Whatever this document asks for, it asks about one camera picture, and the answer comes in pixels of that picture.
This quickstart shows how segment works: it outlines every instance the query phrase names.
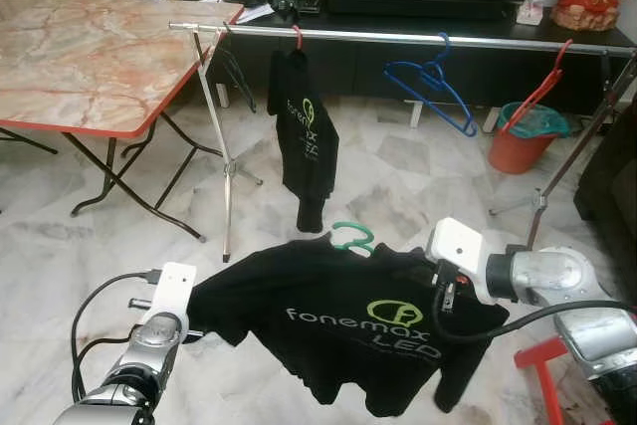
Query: green logo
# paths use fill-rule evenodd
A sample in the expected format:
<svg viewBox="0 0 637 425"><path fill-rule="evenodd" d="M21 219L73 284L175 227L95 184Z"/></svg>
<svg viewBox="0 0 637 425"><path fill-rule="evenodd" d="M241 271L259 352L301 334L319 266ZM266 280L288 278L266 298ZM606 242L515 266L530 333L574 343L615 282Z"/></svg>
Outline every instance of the green logo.
<svg viewBox="0 0 637 425"><path fill-rule="evenodd" d="M413 304L402 301L374 301L367 306L367 313L383 322L409 327L422 321L423 316Z"/></svg>
<svg viewBox="0 0 637 425"><path fill-rule="evenodd" d="M315 120L315 106L312 105L312 102L310 102L309 99L303 99L303 111L308 119L308 127L312 126L312 123Z"/></svg>

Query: black t-shirt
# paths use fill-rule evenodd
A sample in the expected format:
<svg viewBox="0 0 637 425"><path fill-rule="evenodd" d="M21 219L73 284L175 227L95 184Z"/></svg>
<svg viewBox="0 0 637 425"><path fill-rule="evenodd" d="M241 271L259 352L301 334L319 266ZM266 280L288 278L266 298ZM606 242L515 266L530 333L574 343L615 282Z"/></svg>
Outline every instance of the black t-shirt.
<svg viewBox="0 0 637 425"><path fill-rule="evenodd" d="M312 86L306 55L272 55L268 113L277 116L283 184L300 199L297 227L322 230L322 207L334 189L338 134Z"/></svg>
<svg viewBox="0 0 637 425"><path fill-rule="evenodd" d="M327 236L255 253L197 285L191 327L231 344L251 331L319 403L357 383L377 417L400 415L440 368L434 400L449 412L489 346L449 343L432 329L433 268L422 250L379 245L366 259L335 249ZM502 325L508 312L456 297L445 329L471 334Z"/></svg>

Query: red stool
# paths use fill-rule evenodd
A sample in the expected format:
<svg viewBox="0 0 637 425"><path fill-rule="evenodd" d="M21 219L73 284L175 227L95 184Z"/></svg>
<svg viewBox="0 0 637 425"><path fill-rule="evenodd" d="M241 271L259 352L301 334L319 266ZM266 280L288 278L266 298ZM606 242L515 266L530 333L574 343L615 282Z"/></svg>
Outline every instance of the red stool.
<svg viewBox="0 0 637 425"><path fill-rule="evenodd" d="M520 350L514 356L517 368L527 368L532 365L537 370L537 377L539 378L539 385L546 404L546 413L548 414L548 423L550 425L563 425L564 420L561 416L553 379L546 363L552 358L559 357L567 352L568 349L564 342L556 336L526 350ZM613 422L604 422L602 425L613 425Z"/></svg>

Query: marble floor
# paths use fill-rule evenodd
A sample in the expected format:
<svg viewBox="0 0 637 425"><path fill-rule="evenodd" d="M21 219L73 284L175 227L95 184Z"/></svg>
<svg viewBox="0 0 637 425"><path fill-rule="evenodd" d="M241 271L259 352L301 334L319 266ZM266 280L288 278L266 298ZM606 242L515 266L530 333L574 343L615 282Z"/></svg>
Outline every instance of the marble floor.
<svg viewBox="0 0 637 425"><path fill-rule="evenodd" d="M298 200L281 184L274 119L264 104L260 102L257 114L238 100L222 111L232 153L265 180L258 187L236 179L231 263L301 237L295 228ZM485 159L489 137L464 137L435 115L424 112L419 127L410 129L410 111L399 102L333 98L326 104L340 135L340 151L336 189L323 212L325 225L336 220L363 223L378 241L399 250L424 246L436 221L445 216L482 231L496 249L519 242L530 210L492 218L489 207L530 194L572 144L558 140L533 171L508 176ZM214 142L207 110L198 99L171 110L195 138ZM95 286L167 261L197 266L199 279L225 267L223 169L218 158L198 153L164 206L209 238L200 244L135 206L118 189L71 218L73 206L95 195L102 178L60 135L29 134L59 148L60 154L0 142L0 423L12 425L52 423L70 405L69 330L78 305ZM103 140L87 142L106 150ZM152 200L186 153L186 145L160 124L155 141L126 180ZM571 202L589 154L582 155L551 196L536 246L579 250L597 267L602 285L620 295L621 284L607 256ZM139 317L139 311L126 308L128 299L151 296L152 287L144 282L110 288L87 309L81 340L126 335ZM507 307L513 318L529 310ZM233 348L210 334L180 348L156 419L175 425L543 424L547 422L536 377L516 370L513 355L550 336L551 321L546 319L496 339L463 400L448 415L439 412L431 398L436 374L406 413L376 419L365 410L357 386L343 386L333 405L321 406L253 336ZM87 356L88 387L99 384L121 351L122 346L104 345ZM596 425L606 418L603 403L571 358L554 360L550 368L566 423Z"/></svg>

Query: blue hanger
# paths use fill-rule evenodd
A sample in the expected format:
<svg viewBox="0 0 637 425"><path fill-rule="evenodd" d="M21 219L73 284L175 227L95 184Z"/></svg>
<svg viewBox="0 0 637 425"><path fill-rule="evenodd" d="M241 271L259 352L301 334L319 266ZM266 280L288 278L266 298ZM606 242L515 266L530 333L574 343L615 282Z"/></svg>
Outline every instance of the blue hanger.
<svg viewBox="0 0 637 425"><path fill-rule="evenodd" d="M415 99L419 100L434 112L438 113L440 117L442 117L445 121L451 124L454 128L458 129L462 133L467 136L475 136L478 132L476 128L476 124L474 123L474 116L471 111L467 108L467 105L463 102L460 96L456 93L456 91L447 83L445 80L445 72L442 70L442 62L449 57L451 52L451 44L449 42L449 37L445 33L439 33L440 37L445 39L445 50L439 53L436 58L432 61L425 63L424 65L416 64L414 62L387 62L385 64L385 68L383 70L383 74L391 80L392 82L398 84L403 90L411 94ZM466 121L464 123L457 123L454 119L444 113L441 109L435 106L428 99L423 97L421 94L413 90L406 83L400 80L394 73L392 73L392 69L394 67L410 67L419 71L419 79L431 90L434 92L446 92L450 94L456 103L462 108L465 113Z"/></svg>
<svg viewBox="0 0 637 425"><path fill-rule="evenodd" d="M374 234L371 231L369 231L367 228L365 228L363 225L358 223L351 223L349 221L338 221L337 223L332 224L331 228L332 229L352 228L352 229L357 229L358 231L361 231L362 233L365 234L364 238L354 239L353 241L349 241L348 243L345 243L342 245L335 245L334 247L336 249L360 248L360 249L364 249L365 251L369 253L374 252L373 248L371 246L368 246L368 244L374 240Z"/></svg>

